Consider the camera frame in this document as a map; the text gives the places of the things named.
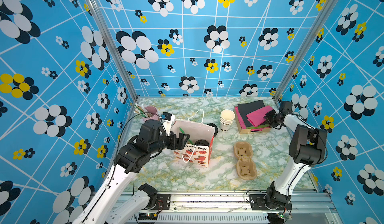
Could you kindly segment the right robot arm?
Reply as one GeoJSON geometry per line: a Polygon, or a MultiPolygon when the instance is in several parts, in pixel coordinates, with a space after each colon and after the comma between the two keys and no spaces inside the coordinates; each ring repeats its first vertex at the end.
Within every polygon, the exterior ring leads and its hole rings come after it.
{"type": "Polygon", "coordinates": [[[271,127],[286,127],[294,132],[289,145],[290,159],[264,197],[266,206],[271,210],[289,209],[293,191],[301,177],[328,157],[328,132],[308,124],[301,115],[293,113],[293,107],[292,102],[283,101],[279,112],[272,110],[265,115],[271,127]]]}

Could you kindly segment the single pink napkin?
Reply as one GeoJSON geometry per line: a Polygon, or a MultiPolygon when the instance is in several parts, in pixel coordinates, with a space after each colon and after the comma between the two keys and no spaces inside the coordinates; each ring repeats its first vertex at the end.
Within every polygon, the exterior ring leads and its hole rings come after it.
{"type": "Polygon", "coordinates": [[[259,127],[263,125],[263,123],[265,123],[266,121],[265,115],[270,111],[274,111],[274,109],[271,106],[265,106],[247,114],[246,117],[247,117],[247,120],[251,124],[253,124],[254,127],[259,127]]]}

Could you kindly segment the black cup lid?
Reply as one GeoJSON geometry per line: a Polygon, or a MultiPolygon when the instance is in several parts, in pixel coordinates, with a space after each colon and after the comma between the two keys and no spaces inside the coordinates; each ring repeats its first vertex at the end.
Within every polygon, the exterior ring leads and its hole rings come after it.
{"type": "Polygon", "coordinates": [[[210,142],[201,139],[195,142],[195,146],[197,146],[198,148],[208,148],[210,146],[210,142]]]}

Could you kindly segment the red white paper bag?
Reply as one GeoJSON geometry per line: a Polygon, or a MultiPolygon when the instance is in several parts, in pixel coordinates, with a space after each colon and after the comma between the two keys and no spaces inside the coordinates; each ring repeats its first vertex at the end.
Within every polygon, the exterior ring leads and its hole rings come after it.
{"type": "Polygon", "coordinates": [[[177,119],[172,125],[171,131],[177,135],[189,135],[185,147],[180,151],[174,151],[175,157],[184,163],[193,163],[207,168],[217,127],[205,124],[204,116],[204,110],[200,109],[187,120],[177,119]]]}

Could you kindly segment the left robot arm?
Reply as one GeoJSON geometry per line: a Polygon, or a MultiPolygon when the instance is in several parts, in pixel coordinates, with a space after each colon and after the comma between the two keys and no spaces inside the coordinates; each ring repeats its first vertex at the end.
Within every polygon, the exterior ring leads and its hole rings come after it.
{"type": "Polygon", "coordinates": [[[73,220],[74,224],[124,224],[146,207],[156,203],[157,190],[148,184],[118,208],[115,204],[126,186],[151,158],[164,149],[182,150],[190,135],[171,131],[173,121],[148,120],[138,135],[123,146],[108,176],[88,206],[73,220]]]}

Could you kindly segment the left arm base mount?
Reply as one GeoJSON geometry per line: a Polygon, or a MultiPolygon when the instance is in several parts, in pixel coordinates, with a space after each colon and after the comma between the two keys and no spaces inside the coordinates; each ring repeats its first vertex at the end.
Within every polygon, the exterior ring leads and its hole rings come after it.
{"type": "Polygon", "coordinates": [[[149,205],[143,210],[160,211],[169,210],[171,204],[171,194],[159,193],[154,201],[150,201],[149,205]]]}

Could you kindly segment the green straw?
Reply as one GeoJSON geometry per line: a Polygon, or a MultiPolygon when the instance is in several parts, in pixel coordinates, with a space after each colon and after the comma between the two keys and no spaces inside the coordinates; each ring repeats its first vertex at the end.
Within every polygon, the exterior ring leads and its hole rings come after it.
{"type": "Polygon", "coordinates": [[[185,133],[185,131],[180,127],[179,130],[183,133],[184,137],[187,137],[187,143],[194,145],[194,143],[191,141],[190,136],[185,133]]]}

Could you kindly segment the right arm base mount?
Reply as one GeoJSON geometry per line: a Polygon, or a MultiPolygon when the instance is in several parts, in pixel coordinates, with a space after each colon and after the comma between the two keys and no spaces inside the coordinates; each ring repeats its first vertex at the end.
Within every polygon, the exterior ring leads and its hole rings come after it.
{"type": "Polygon", "coordinates": [[[249,194],[247,196],[253,211],[284,211],[292,210],[291,197],[281,194],[264,195],[249,194]]]}

